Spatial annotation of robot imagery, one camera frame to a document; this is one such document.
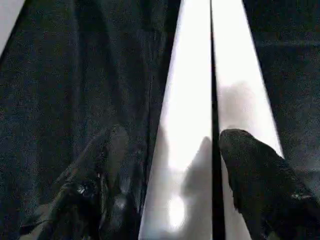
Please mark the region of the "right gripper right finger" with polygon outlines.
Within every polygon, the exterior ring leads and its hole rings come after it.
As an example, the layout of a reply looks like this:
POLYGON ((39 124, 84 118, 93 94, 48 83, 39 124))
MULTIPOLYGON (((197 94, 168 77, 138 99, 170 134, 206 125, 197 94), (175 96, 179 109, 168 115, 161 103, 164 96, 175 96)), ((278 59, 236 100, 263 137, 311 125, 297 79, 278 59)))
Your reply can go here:
POLYGON ((320 200, 288 162, 249 132, 219 135, 235 209, 253 240, 318 240, 320 200))

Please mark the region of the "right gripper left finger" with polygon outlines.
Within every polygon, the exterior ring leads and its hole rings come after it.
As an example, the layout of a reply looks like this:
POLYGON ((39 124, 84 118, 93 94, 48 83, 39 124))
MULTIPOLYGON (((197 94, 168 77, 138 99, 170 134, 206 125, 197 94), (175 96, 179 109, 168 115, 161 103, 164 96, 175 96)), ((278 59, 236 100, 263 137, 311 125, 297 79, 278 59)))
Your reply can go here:
POLYGON ((24 240, 135 240, 140 216, 125 173, 129 138, 114 125, 103 129, 57 179, 51 202, 22 224, 24 240))

